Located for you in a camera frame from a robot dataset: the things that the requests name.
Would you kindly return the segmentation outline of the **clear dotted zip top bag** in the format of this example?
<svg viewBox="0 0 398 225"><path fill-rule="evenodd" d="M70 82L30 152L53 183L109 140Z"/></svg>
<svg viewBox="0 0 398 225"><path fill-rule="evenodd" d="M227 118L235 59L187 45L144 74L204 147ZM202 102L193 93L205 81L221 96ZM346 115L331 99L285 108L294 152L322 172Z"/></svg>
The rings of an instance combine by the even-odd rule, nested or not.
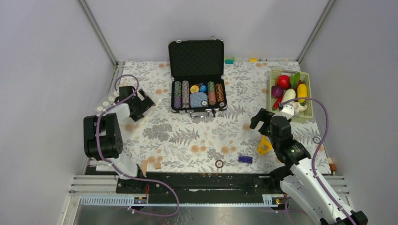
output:
<svg viewBox="0 0 398 225"><path fill-rule="evenodd" d="M117 113L118 116L126 114L127 109L125 105L116 106L118 102L118 97L118 90L110 91L94 106L94 114L97 116L99 116L103 112L105 113L105 115L110 113Z"/></svg>

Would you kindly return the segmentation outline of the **green plastic basket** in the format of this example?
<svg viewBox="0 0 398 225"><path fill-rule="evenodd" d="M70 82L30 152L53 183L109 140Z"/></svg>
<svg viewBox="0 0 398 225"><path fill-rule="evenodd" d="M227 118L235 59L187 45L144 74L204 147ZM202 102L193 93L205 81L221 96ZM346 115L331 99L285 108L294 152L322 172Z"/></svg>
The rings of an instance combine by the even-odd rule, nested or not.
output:
<svg viewBox="0 0 398 225"><path fill-rule="evenodd" d="M268 89L271 94L267 97L267 110L272 113L279 111L279 103L295 97L311 97L311 84L309 74L278 68L271 69ZM313 118L314 111L310 100L296 100L291 102L296 112L292 117L294 122L305 123Z"/></svg>

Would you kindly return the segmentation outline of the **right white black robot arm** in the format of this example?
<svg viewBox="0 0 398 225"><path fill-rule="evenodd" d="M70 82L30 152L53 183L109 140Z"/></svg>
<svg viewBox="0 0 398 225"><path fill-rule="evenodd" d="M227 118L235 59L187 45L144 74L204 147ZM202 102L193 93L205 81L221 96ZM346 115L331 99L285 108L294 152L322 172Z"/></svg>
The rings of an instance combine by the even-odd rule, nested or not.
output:
<svg viewBox="0 0 398 225"><path fill-rule="evenodd" d="M269 187L275 193L286 193L316 225L366 225L362 211L354 211L335 192L321 173L303 144L293 138L291 118L294 108L288 104L277 113L261 108L251 118L250 128L262 122L259 132L267 145L283 163L270 172Z"/></svg>

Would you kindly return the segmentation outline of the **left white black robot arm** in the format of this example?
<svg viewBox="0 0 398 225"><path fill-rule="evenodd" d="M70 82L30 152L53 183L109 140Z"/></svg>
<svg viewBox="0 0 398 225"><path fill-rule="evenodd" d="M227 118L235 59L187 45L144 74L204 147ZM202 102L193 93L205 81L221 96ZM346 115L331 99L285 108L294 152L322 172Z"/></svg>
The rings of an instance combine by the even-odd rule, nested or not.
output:
<svg viewBox="0 0 398 225"><path fill-rule="evenodd" d="M119 89L119 96L103 115L86 116L83 119L84 153L89 158L108 163L121 179L128 180L128 187L135 193L145 188L145 179L139 175L139 165L133 163L123 145L121 129L124 125L138 125L154 101L142 90L132 86Z"/></svg>

